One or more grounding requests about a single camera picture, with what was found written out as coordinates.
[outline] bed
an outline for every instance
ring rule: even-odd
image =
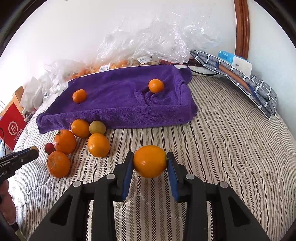
[[[40,149],[37,160],[23,166],[10,178],[10,193],[17,208],[17,222],[29,238],[62,193],[75,180],[97,181],[124,161],[128,151],[157,145],[172,151],[178,163],[203,181],[226,181],[248,206],[271,240],[280,240],[296,218],[296,142],[277,114],[268,120],[246,95],[227,79],[194,76],[188,84],[199,107],[187,124],[146,129],[112,129],[106,136],[110,154],[90,155],[86,141],[77,140],[70,156],[67,178],[52,177],[46,168],[44,144],[56,131],[40,135],[36,117],[21,134],[15,150]],[[88,227],[91,227],[92,203]],[[165,171],[154,179],[133,173],[124,203],[114,203],[118,240],[182,240],[185,204],[174,202]],[[209,240],[211,216],[209,214]],[[88,240],[91,240],[88,229]]]

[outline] red paper bag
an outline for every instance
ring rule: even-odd
[[[0,120],[0,127],[4,132],[5,144],[8,145],[10,149],[14,149],[26,124],[22,114],[19,112],[15,104],[12,103]],[[0,137],[3,140],[3,133],[1,130]]]

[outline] human hand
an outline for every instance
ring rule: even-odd
[[[8,192],[9,183],[5,180],[0,185],[0,196],[2,199],[2,203],[0,204],[0,211],[2,212],[3,216],[7,220],[9,224],[14,224],[16,222],[16,208],[15,204],[12,201],[11,195]]]

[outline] barcode label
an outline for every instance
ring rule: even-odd
[[[110,69],[110,64],[101,66],[100,69],[99,69],[99,72],[103,72],[103,71],[106,71],[108,69]]]
[[[152,62],[152,59],[148,57],[140,57],[140,58],[137,58],[137,60],[140,62],[140,64]]]

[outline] towel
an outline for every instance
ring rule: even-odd
[[[39,133],[70,129],[76,119],[102,121],[107,128],[147,128],[189,122],[197,113],[187,84],[190,69],[151,65],[113,69],[76,78],[37,119]],[[152,93],[148,83],[163,81],[165,89]],[[84,89],[87,98],[77,104],[75,91]]]
[[[250,77],[246,76],[242,72],[240,72],[238,69],[236,69],[231,64],[225,62],[224,60],[217,58],[211,54],[197,51],[197,50],[191,50],[190,54],[198,61],[200,62],[204,67],[222,74],[226,76],[228,79],[230,79],[235,85],[237,85],[255,104],[256,106],[263,112],[263,114],[270,119],[272,115],[276,114],[276,102],[277,102],[277,95],[274,92],[274,90],[263,80],[260,80],[256,75],[251,74]],[[239,78],[241,78],[243,81],[245,81],[251,90],[247,90],[244,88],[239,82],[237,82],[234,78],[227,75],[225,72],[223,72],[218,65],[222,65],[229,71],[233,72],[235,75],[237,75]]]

